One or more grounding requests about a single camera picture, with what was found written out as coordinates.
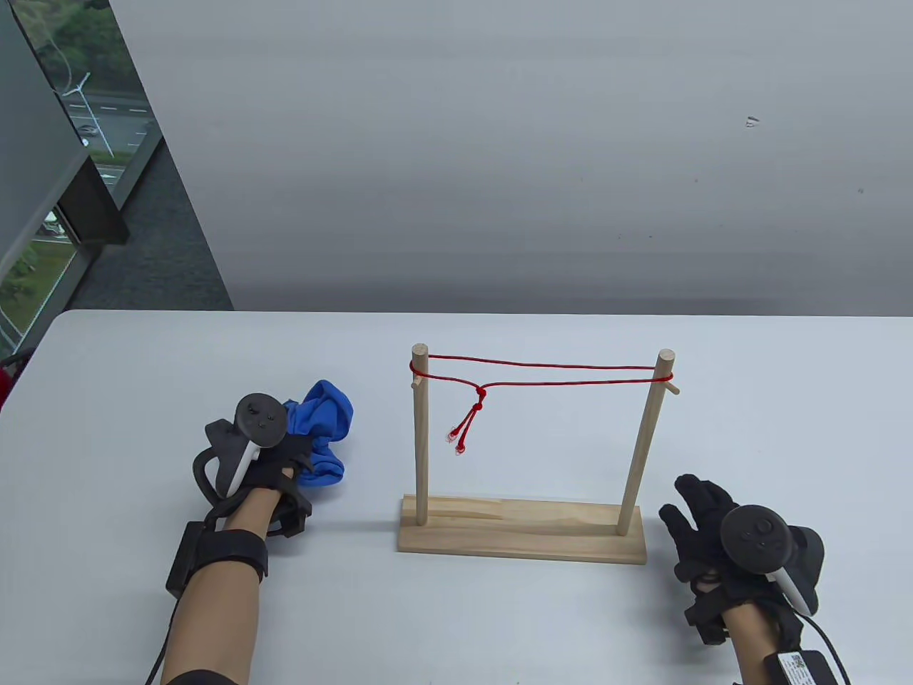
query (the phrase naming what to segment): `red string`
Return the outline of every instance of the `red string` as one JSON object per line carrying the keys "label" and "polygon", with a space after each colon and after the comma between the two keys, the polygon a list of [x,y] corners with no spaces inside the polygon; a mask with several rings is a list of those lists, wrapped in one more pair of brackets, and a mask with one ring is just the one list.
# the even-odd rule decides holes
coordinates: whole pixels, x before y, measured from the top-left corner
{"label": "red string", "polygon": [[[478,362],[480,364],[499,364],[501,366],[522,366],[524,368],[532,369],[573,369],[573,370],[583,370],[583,371],[655,371],[653,366],[584,366],[580,364],[532,364],[529,362],[505,362],[499,359],[482,359],[480,357],[463,357],[452,354],[429,354],[429,359],[443,359],[450,362]],[[479,385],[468,381],[465,378],[456,378],[455,376],[449,375],[435,375],[435,374],[426,374],[419,371],[415,368],[415,364],[409,362],[409,368],[412,370],[412,373],[421,376],[422,378],[430,378],[434,381],[449,381],[450,383],[461,383],[463,385],[469,385],[470,387],[476,390],[478,395],[478,401],[472,405],[472,408],[469,409],[466,416],[463,417],[463,420],[454,427],[449,433],[447,433],[447,442],[453,442],[459,436],[459,440],[456,443],[456,453],[463,454],[466,451],[466,436],[469,432],[469,428],[472,426],[473,420],[476,418],[476,414],[482,411],[482,403],[485,401],[485,398],[488,396],[487,388],[498,387],[498,386],[558,386],[558,385],[624,385],[624,384],[637,384],[637,383],[665,383],[671,381],[673,378],[672,374],[664,378],[623,378],[613,381],[547,381],[547,382],[514,382],[514,381],[498,381],[496,383],[485,383]]]}

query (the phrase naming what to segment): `forearm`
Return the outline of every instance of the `forearm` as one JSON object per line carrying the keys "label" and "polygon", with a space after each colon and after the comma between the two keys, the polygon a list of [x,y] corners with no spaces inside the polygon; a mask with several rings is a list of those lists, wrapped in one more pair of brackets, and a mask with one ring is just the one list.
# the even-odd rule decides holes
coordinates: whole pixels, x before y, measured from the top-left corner
{"label": "forearm", "polygon": [[[275,490],[252,490],[226,522],[266,538],[279,501]],[[162,682],[190,670],[212,670],[247,685],[257,640],[259,578],[248,564],[218,562],[200,569],[187,584],[172,623]]]}
{"label": "forearm", "polygon": [[743,685],[770,685],[763,661],[777,651],[777,635],[770,621],[754,604],[723,612],[723,622],[736,650]]}

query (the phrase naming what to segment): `black cable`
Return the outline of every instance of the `black cable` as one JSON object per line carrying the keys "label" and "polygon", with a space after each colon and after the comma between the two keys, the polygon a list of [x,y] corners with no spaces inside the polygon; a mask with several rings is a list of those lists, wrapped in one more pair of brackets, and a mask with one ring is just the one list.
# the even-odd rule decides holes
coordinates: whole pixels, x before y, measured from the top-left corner
{"label": "black cable", "polygon": [[165,660],[165,650],[168,649],[168,637],[171,635],[171,625],[174,622],[174,614],[177,613],[177,602],[174,603],[174,609],[172,611],[172,617],[168,619],[168,630],[165,631],[165,640],[162,643],[162,648],[159,650],[159,656],[155,658],[155,663],[152,665],[152,670],[149,671],[149,678],[146,679],[145,685],[152,685],[152,681],[155,680],[156,674],[159,672],[159,669],[162,667],[162,662]]}
{"label": "black cable", "polygon": [[824,640],[824,644],[827,645],[827,648],[830,650],[831,656],[834,657],[834,663],[837,665],[837,668],[840,669],[840,675],[843,676],[844,683],[846,683],[846,685],[851,685],[850,677],[848,675],[846,675],[846,669],[844,668],[843,661],[841,661],[840,657],[837,656],[837,650],[834,649],[834,645],[831,643],[831,640],[824,633],[821,626],[819,626],[817,623],[812,621],[811,618],[809,618],[808,616],[803,616],[798,611],[796,611],[795,613],[796,613],[796,616],[798,616],[803,621],[805,621],[805,623],[807,623],[809,626],[813,627],[815,629],[815,631],[818,633],[818,635],[821,636],[821,639]]}

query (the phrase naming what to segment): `street lamp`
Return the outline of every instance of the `street lamp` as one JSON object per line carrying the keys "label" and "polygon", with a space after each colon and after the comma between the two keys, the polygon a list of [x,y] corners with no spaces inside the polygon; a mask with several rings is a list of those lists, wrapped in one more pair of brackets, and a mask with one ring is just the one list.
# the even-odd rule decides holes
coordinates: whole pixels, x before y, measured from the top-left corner
{"label": "street lamp", "polygon": [[[101,129],[101,124],[99,123],[98,117],[95,116],[95,112],[92,111],[92,106],[89,104],[89,101],[86,100],[86,96],[85,96],[85,94],[83,94],[83,92],[82,92],[82,87],[86,85],[86,81],[89,80],[89,76],[91,76],[91,75],[92,75],[92,72],[91,72],[91,71],[87,71],[87,72],[86,72],[86,75],[85,75],[84,77],[82,77],[82,81],[79,82],[79,84],[77,85],[76,88],[71,88],[70,90],[68,90],[68,91],[65,92],[65,93],[60,93],[60,97],[61,97],[61,98],[66,98],[68,95],[72,95],[73,93],[78,93],[78,94],[79,94],[79,96],[82,98],[82,103],[86,106],[86,110],[89,111],[89,114],[90,114],[91,117],[92,117],[92,121],[95,123],[95,128],[98,129],[99,133],[101,134],[101,139],[104,141],[105,147],[108,148],[108,154],[111,156],[111,159],[113,159],[113,158],[114,158],[114,151],[111,149],[111,146],[108,145],[108,136],[106,136],[106,135],[105,135],[105,131],[103,131],[103,130]],[[82,143],[82,144],[83,144],[83,145],[86,145],[86,144],[87,144],[87,142],[85,141],[85,139],[83,139],[83,143]]]}

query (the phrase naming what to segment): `wooden dowel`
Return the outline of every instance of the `wooden dowel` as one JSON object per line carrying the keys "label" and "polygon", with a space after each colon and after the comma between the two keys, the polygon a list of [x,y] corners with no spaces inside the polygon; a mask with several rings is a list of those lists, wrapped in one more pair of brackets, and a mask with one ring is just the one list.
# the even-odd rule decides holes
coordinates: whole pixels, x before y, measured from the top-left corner
{"label": "wooden dowel", "polygon": [[[664,378],[672,373],[672,364],[675,363],[676,354],[672,350],[660,350],[656,358],[654,378]],[[663,406],[663,397],[666,396],[666,383],[651,383],[646,394],[644,415],[640,419],[640,429],[637,431],[637,441],[634,445],[634,455],[631,457],[631,468],[628,470],[628,480],[624,484],[624,498],[622,508],[618,513],[618,525],[615,532],[618,535],[627,535],[631,526],[631,517],[634,516],[634,505],[637,502],[637,491],[640,490],[640,481],[644,477],[646,455],[650,451],[653,433],[656,430],[656,420],[659,410]]]}
{"label": "wooden dowel", "polygon": [[[428,346],[412,347],[412,365],[428,373]],[[412,404],[415,413],[415,522],[428,523],[428,383],[412,374]]]}

